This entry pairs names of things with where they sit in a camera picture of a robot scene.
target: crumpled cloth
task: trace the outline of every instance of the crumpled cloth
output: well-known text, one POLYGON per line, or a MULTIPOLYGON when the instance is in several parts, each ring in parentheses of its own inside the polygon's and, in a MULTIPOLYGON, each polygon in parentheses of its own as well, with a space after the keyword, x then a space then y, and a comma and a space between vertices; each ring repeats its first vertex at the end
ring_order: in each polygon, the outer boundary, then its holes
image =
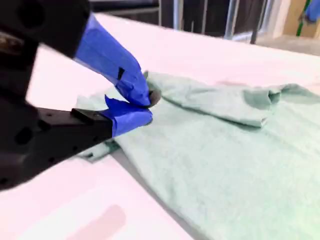
MULTIPOLYGON (((162 94, 152 124, 114 140, 169 208, 210 240, 320 239, 319 96, 147 81, 162 94)), ((104 94, 121 99, 113 89, 86 101, 96 108, 104 94)))

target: table surface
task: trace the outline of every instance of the table surface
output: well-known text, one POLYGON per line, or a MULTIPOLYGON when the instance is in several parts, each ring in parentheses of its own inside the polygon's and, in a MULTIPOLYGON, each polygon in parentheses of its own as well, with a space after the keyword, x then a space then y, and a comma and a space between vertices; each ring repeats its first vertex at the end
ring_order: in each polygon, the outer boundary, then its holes
MULTIPOLYGON (((179 32, 98 15, 144 70, 198 81, 267 86, 319 83, 320 58, 179 32)), ((70 110, 78 95, 110 87, 102 76, 53 50, 37 53, 27 99, 70 110)), ((90 164, 77 157, 0 193, 0 239, 163 240, 191 237, 112 157, 90 164)))

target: floor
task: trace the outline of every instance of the floor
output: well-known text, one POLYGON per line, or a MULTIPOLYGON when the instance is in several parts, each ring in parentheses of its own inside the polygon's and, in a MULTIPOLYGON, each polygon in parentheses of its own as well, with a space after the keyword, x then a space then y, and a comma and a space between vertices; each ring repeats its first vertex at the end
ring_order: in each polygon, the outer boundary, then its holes
POLYGON ((320 39, 281 36, 275 39, 261 39, 257 44, 275 49, 320 56, 320 39))

